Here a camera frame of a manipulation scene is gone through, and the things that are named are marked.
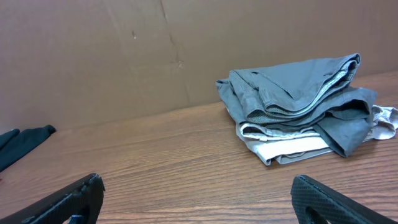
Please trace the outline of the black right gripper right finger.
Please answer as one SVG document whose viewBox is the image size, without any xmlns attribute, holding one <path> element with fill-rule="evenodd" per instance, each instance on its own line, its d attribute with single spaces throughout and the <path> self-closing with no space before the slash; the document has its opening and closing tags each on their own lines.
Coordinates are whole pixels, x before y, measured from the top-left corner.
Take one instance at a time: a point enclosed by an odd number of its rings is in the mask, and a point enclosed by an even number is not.
<svg viewBox="0 0 398 224">
<path fill-rule="evenodd" d="M 397 224 L 307 175 L 294 178 L 290 194 L 300 224 Z"/>
</svg>

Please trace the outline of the black t-shirt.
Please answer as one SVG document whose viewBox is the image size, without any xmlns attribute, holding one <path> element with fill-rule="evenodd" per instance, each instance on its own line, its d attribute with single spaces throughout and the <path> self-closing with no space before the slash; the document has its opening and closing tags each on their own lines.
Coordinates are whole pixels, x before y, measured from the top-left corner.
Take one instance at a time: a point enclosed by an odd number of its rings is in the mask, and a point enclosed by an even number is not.
<svg viewBox="0 0 398 224">
<path fill-rule="evenodd" d="M 42 128 L 13 129 L 1 135 L 1 171 L 24 157 L 47 140 L 56 129 L 52 125 Z"/>
</svg>

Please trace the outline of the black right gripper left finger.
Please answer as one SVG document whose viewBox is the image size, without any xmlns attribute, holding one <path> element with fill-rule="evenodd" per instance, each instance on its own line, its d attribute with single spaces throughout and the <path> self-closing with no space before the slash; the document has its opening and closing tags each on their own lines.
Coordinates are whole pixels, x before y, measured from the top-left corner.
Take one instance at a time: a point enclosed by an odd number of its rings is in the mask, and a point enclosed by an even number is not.
<svg viewBox="0 0 398 224">
<path fill-rule="evenodd" d="M 89 174 L 28 207 L 1 219 L 3 224 L 95 224 L 103 204 L 102 178 Z"/>
</svg>

